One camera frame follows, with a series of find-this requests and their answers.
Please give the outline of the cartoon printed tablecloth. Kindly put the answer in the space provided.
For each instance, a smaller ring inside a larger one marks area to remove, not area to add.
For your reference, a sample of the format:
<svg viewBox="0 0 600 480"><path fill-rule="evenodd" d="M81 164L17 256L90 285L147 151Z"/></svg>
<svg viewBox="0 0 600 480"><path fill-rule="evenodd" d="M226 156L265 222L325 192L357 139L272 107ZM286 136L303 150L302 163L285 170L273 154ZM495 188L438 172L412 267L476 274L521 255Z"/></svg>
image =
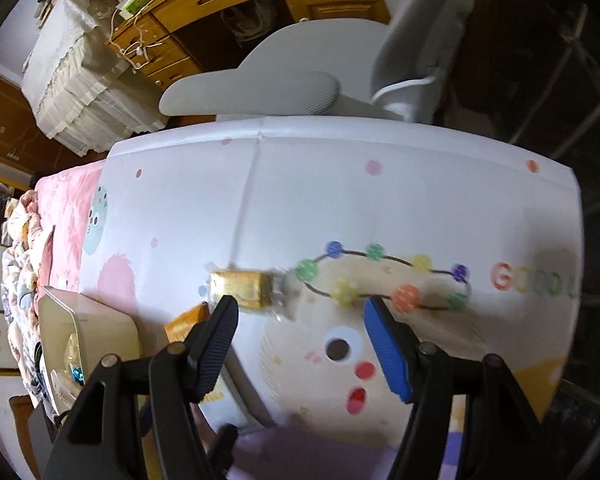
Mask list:
<svg viewBox="0 0 600 480"><path fill-rule="evenodd" d="M379 119L209 122L117 144L88 214L82 294L131 315L143 352L225 271L276 272L280 307L242 309L212 426L260 422L280 478L376 477L410 407L366 334L379 296L452 356L501 356L543 417L579 311L580 188L558 162Z"/></svg>

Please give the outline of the patterned crumpled blanket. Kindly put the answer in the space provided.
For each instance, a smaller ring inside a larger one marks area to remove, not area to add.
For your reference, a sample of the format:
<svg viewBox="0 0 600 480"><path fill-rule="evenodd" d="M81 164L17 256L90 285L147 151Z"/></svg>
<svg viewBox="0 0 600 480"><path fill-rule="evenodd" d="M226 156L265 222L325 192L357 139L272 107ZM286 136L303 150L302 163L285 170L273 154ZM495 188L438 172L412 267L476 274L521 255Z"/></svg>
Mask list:
<svg viewBox="0 0 600 480"><path fill-rule="evenodd" d="M33 404L48 398L40 372L42 344L38 288L48 282L52 256L52 228L43 226L38 194L29 190L10 200L5 212L12 244L2 255L1 300L7 322L7 341L24 388Z"/></svg>

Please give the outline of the white lace covered piano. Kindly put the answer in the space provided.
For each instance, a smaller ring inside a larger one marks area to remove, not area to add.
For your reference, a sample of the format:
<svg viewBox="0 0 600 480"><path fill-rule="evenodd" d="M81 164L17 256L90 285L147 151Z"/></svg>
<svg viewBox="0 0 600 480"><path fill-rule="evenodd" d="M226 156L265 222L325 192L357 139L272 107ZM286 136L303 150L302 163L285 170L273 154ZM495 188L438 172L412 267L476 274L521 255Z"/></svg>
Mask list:
<svg viewBox="0 0 600 480"><path fill-rule="evenodd" d="M21 81L36 125L78 156L166 126L160 90L106 46L114 5L57 0Z"/></svg>

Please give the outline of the gold snack bar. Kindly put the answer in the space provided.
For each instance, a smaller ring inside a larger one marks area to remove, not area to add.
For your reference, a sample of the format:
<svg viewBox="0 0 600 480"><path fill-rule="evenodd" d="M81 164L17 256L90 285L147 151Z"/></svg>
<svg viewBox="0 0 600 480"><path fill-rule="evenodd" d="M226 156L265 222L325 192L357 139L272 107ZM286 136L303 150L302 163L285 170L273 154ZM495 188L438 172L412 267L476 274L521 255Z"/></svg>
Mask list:
<svg viewBox="0 0 600 480"><path fill-rule="evenodd" d="M221 269L210 273L208 298L219 304L232 296L242 310L286 315L286 273L279 270Z"/></svg>

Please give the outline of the brown wooden door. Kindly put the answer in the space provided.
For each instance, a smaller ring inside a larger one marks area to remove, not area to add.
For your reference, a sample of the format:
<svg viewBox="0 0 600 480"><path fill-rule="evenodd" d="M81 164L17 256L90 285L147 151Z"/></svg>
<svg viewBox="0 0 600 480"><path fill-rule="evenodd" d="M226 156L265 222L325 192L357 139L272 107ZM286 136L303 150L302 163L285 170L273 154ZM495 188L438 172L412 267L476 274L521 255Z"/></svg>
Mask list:
<svg viewBox="0 0 600 480"><path fill-rule="evenodd" d="M29 102L20 89L0 76L0 162L48 176L106 157L89 151L78 156L38 128Z"/></svg>

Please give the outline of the white plastic organizer tray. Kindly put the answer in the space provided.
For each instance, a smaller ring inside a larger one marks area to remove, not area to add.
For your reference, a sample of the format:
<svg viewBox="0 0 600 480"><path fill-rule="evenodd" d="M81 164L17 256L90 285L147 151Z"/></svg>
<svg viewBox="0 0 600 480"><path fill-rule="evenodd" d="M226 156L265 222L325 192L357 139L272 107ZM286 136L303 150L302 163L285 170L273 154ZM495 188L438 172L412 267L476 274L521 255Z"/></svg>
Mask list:
<svg viewBox="0 0 600 480"><path fill-rule="evenodd" d="M113 353L123 361L140 357L137 328L129 315L78 294L45 287L38 300L41 370L50 404L56 414L70 410L80 384L69 376L66 351L76 348L76 367L84 378L103 356Z"/></svg>

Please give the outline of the blue white snack packet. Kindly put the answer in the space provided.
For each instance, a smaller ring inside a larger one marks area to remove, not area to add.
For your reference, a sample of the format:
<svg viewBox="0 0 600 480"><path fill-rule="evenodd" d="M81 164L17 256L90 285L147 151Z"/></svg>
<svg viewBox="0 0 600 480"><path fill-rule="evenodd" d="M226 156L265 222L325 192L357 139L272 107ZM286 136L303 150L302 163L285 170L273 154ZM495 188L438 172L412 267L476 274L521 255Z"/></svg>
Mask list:
<svg viewBox="0 0 600 480"><path fill-rule="evenodd" d="M81 367L71 364L70 373L73 379L81 386L84 385L84 374Z"/></svg>

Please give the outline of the wooden desk with drawers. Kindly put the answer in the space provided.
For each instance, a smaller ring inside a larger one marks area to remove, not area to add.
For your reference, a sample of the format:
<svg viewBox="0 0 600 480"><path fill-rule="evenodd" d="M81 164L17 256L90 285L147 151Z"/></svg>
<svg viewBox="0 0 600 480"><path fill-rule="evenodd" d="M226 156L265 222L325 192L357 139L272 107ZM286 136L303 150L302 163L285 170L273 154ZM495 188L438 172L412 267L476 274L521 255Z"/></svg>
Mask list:
<svg viewBox="0 0 600 480"><path fill-rule="evenodd" d="M106 45L159 90L234 68L287 25L324 18L387 23L384 0L151 0L114 26Z"/></svg>

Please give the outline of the green tissue box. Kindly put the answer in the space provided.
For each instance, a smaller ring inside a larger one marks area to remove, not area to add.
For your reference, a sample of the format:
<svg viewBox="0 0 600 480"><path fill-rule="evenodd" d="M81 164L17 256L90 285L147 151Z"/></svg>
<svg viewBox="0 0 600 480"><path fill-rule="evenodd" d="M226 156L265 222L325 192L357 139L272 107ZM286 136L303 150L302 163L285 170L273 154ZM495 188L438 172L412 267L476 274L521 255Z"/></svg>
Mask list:
<svg viewBox="0 0 600 480"><path fill-rule="evenodd" d="M128 20L150 2L151 0L124 0L118 5L119 14L124 20Z"/></svg>

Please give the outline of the grey office chair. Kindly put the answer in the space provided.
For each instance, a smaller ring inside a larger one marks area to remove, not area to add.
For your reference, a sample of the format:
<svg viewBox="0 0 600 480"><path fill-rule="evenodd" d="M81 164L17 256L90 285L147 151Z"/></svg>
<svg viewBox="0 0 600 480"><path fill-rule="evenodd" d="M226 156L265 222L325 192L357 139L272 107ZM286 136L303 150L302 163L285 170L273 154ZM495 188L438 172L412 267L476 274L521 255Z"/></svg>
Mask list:
<svg viewBox="0 0 600 480"><path fill-rule="evenodd" d="M279 29L234 70L187 76L166 116L332 115L431 124L474 0L385 0L386 24L328 18Z"/></svg>

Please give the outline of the pink quilt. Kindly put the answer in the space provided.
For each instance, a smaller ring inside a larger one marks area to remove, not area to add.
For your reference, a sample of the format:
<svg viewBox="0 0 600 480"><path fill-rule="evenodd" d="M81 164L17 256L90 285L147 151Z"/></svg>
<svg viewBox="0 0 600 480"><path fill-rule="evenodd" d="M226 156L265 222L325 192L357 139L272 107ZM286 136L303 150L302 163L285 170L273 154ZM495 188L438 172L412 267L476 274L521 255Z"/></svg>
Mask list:
<svg viewBox="0 0 600 480"><path fill-rule="evenodd" d="M104 162L91 162L38 181L43 245L38 282L77 292L88 211Z"/></svg>

